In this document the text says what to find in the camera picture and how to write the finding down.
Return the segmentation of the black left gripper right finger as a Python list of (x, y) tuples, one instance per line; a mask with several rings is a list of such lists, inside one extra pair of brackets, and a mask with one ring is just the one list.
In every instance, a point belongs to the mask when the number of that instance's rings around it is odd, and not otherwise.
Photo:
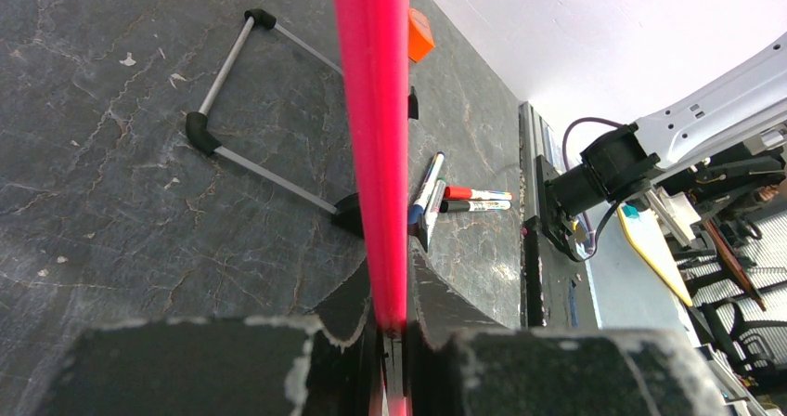
[(668, 331), (512, 330), (408, 257), (415, 415), (724, 415), (703, 359)]

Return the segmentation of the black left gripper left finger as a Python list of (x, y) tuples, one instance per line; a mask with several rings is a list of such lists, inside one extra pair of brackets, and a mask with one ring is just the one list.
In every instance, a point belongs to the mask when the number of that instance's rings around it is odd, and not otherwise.
[(379, 406), (368, 269), (305, 315), (133, 318), (84, 331), (40, 415), (367, 415)]

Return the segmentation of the pink framed whiteboard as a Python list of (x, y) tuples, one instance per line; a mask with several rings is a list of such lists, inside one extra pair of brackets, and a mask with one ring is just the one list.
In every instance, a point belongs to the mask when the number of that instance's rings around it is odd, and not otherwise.
[(409, 0), (335, 0), (355, 177), (389, 412), (405, 415)]

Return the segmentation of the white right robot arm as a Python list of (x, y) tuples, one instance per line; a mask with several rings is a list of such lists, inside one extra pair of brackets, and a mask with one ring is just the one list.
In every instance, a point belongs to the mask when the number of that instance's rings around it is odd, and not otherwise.
[(543, 181), (542, 215), (573, 217), (651, 184), (786, 120), (786, 38), (671, 106), (599, 136), (581, 162)]

